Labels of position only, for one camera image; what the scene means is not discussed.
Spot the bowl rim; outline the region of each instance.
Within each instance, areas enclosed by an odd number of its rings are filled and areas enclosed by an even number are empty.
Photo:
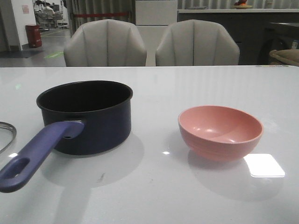
[[[262,130],[261,130],[261,132],[260,132],[260,134],[259,134],[258,136],[254,137],[254,138],[252,138],[252,139],[250,139],[250,140],[247,140],[247,141],[224,142],[224,141],[210,140],[210,139],[207,139],[207,138],[203,138],[203,137],[201,137],[201,136],[197,136],[197,135],[195,135],[195,134],[189,132],[188,130],[186,130],[186,129],[181,125],[181,117],[182,117],[183,113],[185,113],[186,111],[195,109],[195,108],[199,108],[199,107],[208,107],[208,106],[209,106],[209,107],[222,107],[222,108],[228,108],[228,109],[232,109],[232,110],[235,110],[235,111],[239,111],[239,112],[245,113],[245,114],[249,115],[250,117],[252,117],[254,120],[256,120],[256,121],[260,124]],[[227,144],[227,145],[238,145],[238,144],[242,144],[242,143],[249,143],[249,142],[252,142],[252,141],[254,141],[254,140],[256,140],[256,139],[259,139],[259,138],[262,136],[263,132],[264,132],[264,126],[263,126],[262,122],[259,121],[256,117],[252,116],[251,114],[249,114],[249,113],[247,113],[247,112],[245,112],[245,111],[242,111],[242,110],[239,110],[239,109],[235,109],[235,108],[233,108],[233,107],[220,106],[220,105],[200,105],[200,106],[190,107],[190,108],[188,108],[188,109],[186,109],[186,110],[184,110],[184,111],[182,111],[182,112],[180,113],[180,115],[178,116],[178,124],[179,124],[179,126],[180,126],[181,128],[183,128],[186,132],[188,132],[190,135],[192,135],[192,136],[194,136],[194,137],[196,137],[196,138],[200,138],[200,139],[203,139],[203,140],[206,140],[206,141],[209,141],[209,142],[221,143],[221,144]]]

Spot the white table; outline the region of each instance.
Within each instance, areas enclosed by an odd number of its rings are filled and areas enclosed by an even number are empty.
[[[1,168],[43,127],[39,93],[80,80],[133,89],[132,133],[94,156],[53,150],[25,187],[0,193],[1,224],[299,223],[298,67],[0,68],[0,120],[18,131]],[[244,159],[214,163],[190,151],[177,117],[207,104],[260,119],[252,153],[271,154],[285,176],[252,177]]]

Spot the gray floor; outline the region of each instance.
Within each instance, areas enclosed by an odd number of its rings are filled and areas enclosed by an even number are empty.
[[[29,58],[0,58],[0,67],[65,67],[61,52],[70,39],[69,29],[41,31],[42,46],[26,50],[42,51]]]

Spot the chair backrest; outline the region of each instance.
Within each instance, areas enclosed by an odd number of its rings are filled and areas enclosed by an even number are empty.
[[[166,28],[156,65],[237,65],[239,56],[239,47],[221,24],[187,20]]]
[[[146,48],[129,22],[100,20],[81,25],[64,48],[66,66],[145,66]]]
[[[53,19],[53,17],[54,17],[53,10],[44,8],[44,12],[47,15],[47,19]]]

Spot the saucepan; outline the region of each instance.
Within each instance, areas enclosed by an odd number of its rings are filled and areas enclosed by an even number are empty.
[[[51,150],[72,155],[97,154],[125,141],[131,132],[133,91],[113,81],[63,84],[41,93],[43,128],[0,171],[0,191],[22,188]]]

